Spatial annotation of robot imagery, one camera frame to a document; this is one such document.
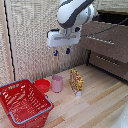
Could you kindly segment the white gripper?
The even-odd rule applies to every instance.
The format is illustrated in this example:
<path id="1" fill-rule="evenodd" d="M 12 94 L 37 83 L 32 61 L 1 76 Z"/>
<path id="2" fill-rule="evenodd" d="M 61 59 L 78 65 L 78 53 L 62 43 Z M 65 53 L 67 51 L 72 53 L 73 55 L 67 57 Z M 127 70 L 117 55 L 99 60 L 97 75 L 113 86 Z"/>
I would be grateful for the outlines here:
<path id="1" fill-rule="evenodd" d="M 62 34 L 59 29 L 52 29 L 47 33 L 47 45 L 54 47 L 54 56 L 58 56 L 58 46 L 77 44 L 80 40 L 80 32 L 73 32 L 69 35 Z M 67 47 L 66 54 L 70 54 L 71 46 Z"/>

